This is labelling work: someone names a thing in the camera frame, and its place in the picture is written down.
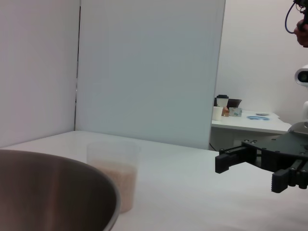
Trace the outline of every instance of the blue object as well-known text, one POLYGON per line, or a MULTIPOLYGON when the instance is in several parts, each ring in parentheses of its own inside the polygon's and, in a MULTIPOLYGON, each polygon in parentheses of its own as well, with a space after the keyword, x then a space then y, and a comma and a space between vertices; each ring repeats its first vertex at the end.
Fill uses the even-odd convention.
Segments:
POLYGON ((251 120, 269 120, 269 118, 267 117, 261 117, 261 116, 247 116, 248 119, 251 119, 251 120))

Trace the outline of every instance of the clear plastic cup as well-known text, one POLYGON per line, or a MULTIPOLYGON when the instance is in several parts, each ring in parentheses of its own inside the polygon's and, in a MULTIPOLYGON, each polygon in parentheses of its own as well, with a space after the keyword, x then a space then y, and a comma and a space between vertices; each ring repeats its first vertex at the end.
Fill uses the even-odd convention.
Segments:
POLYGON ((121 213, 132 209, 140 147, 134 142, 96 142, 87 146, 87 163, 109 176, 119 189, 121 213))

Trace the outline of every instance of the stainless steel bowl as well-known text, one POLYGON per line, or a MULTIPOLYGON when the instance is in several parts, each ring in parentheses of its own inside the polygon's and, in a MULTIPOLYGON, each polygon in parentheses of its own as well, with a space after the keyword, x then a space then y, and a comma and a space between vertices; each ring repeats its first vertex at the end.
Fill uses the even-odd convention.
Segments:
POLYGON ((109 231, 119 200, 115 185, 89 165, 0 150, 0 230, 109 231))

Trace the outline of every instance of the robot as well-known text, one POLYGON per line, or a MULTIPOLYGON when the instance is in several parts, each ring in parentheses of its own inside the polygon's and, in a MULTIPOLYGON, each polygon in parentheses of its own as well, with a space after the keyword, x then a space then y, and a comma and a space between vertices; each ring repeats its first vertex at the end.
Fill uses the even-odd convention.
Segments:
MULTIPOLYGON (((297 9, 304 14, 302 24, 298 25, 303 30, 308 24, 308 0, 294 0, 290 11, 296 5, 297 9)), ((295 74, 295 81, 308 88, 308 65, 299 69, 295 74)), ((223 173, 229 167, 243 162, 252 164, 258 168, 271 171, 271 190, 281 193, 296 185, 300 189, 308 187, 308 102, 304 104, 304 119, 306 121, 296 123, 286 134, 270 141, 244 140, 242 145, 229 149, 220 149, 219 156, 215 159, 215 172, 223 173)))

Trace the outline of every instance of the white tabletop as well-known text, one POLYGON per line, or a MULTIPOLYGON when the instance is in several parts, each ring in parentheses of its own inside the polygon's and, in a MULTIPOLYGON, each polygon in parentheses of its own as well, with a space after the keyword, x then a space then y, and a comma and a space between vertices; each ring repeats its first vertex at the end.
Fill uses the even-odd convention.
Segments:
POLYGON ((133 209, 113 231, 306 231, 308 190, 270 191, 271 173, 249 164, 216 174, 216 152, 75 131, 7 149, 86 160, 94 141, 134 141, 141 163, 133 209))
POLYGON ((236 130, 258 131, 274 134, 284 134, 291 127, 291 124, 282 122, 274 113, 268 113, 266 116, 270 120, 251 120, 247 116, 257 116, 253 111, 243 111, 242 117, 222 117, 221 121, 212 120, 212 127, 228 128, 236 130))

